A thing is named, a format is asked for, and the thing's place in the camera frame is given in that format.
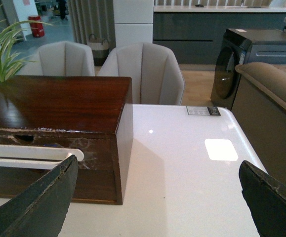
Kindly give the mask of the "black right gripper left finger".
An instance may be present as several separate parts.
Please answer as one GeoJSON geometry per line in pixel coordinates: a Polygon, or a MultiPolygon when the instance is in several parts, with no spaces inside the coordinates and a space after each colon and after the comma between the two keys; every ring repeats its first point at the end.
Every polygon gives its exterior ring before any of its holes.
{"type": "Polygon", "coordinates": [[[78,176],[70,155],[0,206],[0,237],[56,237],[61,232],[78,176]]]}

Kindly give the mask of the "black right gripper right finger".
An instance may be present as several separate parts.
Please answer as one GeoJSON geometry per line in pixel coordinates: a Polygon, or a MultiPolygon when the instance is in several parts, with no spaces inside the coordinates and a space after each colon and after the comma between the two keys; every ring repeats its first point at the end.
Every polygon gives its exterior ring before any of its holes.
{"type": "Polygon", "coordinates": [[[247,160],[239,168],[242,195],[261,237],[286,237],[286,185],[247,160]]]}

